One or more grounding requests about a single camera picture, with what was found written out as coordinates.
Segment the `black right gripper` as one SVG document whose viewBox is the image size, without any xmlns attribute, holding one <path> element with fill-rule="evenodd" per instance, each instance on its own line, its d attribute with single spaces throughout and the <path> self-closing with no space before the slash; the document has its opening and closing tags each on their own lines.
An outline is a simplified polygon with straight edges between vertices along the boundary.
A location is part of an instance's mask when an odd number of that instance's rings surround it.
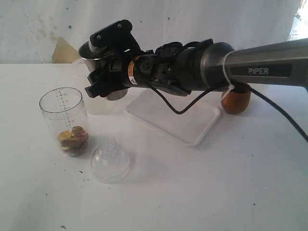
<svg viewBox="0 0 308 231">
<path fill-rule="evenodd" d="M 142 54 L 139 44 L 131 34 L 132 23 L 120 20 L 93 33 L 89 49 L 105 61 L 102 68 L 91 72 L 85 91 L 90 98 L 104 98 L 112 92 L 130 87 L 128 65 L 135 55 Z"/>
</svg>

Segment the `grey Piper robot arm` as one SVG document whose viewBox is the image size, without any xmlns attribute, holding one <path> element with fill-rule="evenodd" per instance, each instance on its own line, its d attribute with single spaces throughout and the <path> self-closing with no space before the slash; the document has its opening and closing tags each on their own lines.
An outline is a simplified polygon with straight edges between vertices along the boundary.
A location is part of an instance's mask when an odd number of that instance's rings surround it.
<svg viewBox="0 0 308 231">
<path fill-rule="evenodd" d="M 305 38 L 244 50 L 207 39 L 143 51 L 131 32 L 130 21 L 117 21 L 80 47 L 82 58 L 99 61 L 88 76 L 90 97 L 128 88 L 187 96 L 192 91 L 222 90 L 229 82 L 308 86 Z"/>
</svg>

